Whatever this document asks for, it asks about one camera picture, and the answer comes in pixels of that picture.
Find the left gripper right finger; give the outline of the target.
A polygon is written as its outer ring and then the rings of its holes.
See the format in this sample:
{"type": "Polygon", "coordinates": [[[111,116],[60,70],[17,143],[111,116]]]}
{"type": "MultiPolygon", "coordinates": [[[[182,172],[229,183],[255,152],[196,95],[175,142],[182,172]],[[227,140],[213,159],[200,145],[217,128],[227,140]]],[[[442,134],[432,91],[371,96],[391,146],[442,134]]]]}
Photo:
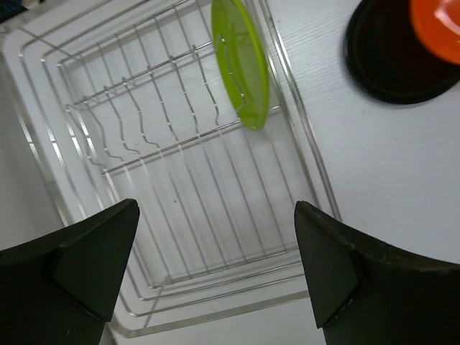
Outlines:
{"type": "Polygon", "coordinates": [[[306,201],[295,233],[327,344],[457,344],[459,266],[387,244],[306,201]]]}

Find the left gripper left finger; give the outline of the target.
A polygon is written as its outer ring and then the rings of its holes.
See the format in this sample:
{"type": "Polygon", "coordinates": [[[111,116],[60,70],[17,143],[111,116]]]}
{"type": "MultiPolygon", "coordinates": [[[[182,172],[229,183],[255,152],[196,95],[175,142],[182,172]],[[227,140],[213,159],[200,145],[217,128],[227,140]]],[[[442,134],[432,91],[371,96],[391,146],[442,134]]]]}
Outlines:
{"type": "Polygon", "coordinates": [[[1,343],[99,344],[138,223],[128,198],[1,251],[1,343]]]}

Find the black plate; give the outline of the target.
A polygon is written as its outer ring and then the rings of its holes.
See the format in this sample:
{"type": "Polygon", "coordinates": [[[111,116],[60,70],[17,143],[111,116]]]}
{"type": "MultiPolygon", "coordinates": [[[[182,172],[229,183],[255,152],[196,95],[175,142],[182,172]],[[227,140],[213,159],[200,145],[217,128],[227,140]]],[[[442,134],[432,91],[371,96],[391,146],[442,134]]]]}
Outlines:
{"type": "Polygon", "coordinates": [[[436,57],[417,38],[409,1],[361,1],[347,25],[343,52],[354,82],[385,103],[423,103],[459,82],[459,66],[436,57]]]}

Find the green plate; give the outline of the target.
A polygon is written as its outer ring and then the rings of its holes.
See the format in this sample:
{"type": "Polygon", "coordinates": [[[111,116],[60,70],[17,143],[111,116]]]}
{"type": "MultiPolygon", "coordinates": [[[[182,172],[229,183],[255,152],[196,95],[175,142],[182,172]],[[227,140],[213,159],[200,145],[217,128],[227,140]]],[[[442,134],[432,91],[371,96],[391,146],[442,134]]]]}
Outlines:
{"type": "Polygon", "coordinates": [[[242,1],[213,1],[211,32],[230,102],[242,124],[258,132],[268,117],[270,74],[252,15],[242,1]]]}

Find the orange plate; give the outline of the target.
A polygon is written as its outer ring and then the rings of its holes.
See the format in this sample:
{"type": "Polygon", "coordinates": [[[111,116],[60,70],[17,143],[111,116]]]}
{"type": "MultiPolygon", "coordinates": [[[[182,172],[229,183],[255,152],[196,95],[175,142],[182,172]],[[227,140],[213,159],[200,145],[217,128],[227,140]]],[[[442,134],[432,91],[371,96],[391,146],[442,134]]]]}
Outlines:
{"type": "Polygon", "coordinates": [[[410,20],[423,46],[436,57],[459,64],[459,1],[410,1],[410,20]]]}

